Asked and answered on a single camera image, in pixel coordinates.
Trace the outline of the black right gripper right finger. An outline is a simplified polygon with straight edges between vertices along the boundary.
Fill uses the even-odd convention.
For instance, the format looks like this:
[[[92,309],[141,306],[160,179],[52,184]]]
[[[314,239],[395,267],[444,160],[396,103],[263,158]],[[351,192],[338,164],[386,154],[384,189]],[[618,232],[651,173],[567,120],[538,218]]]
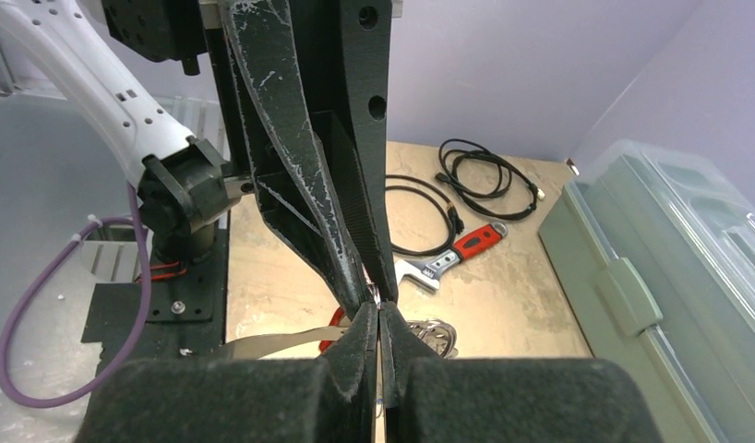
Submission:
[[[378,311],[389,442],[659,442],[637,384],[597,358],[444,359]]]

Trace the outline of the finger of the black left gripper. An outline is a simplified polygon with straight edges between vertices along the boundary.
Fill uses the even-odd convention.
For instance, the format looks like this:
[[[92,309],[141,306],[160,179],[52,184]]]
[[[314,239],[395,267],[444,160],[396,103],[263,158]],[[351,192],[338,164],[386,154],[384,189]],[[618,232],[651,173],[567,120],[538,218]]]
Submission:
[[[289,6],[306,106],[348,234],[381,297],[395,302],[385,198],[391,3]]]
[[[234,61],[281,163],[259,189],[278,200],[264,222],[329,286],[349,317],[371,301],[363,262],[346,228],[322,142],[315,135],[286,1],[223,1]]]

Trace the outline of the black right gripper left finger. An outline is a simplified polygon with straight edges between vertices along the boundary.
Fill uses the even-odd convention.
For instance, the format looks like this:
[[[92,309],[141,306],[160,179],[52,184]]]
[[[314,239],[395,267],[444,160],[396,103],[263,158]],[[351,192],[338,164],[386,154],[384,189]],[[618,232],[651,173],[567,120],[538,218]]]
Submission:
[[[369,442],[378,310],[315,359],[137,360],[90,397],[77,442]]]

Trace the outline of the key with red tag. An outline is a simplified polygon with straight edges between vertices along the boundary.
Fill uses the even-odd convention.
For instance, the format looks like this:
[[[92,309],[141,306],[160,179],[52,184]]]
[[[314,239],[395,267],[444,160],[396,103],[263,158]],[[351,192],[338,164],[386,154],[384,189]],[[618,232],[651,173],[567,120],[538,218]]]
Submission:
[[[345,315],[344,310],[341,307],[338,307],[334,311],[330,319],[330,323],[327,326],[325,339],[319,342],[319,352],[326,352],[329,347],[344,334],[344,332],[350,327],[350,325],[351,320]]]

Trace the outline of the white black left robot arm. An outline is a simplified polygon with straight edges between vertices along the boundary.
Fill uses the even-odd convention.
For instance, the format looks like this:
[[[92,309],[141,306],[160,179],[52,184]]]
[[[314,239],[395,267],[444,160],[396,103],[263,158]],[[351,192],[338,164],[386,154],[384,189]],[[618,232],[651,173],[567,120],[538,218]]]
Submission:
[[[146,91],[79,1],[0,1],[0,37],[87,119],[171,256],[245,194],[353,317],[394,302],[385,209],[396,1],[100,1],[112,38],[152,62],[210,58],[229,153]]]

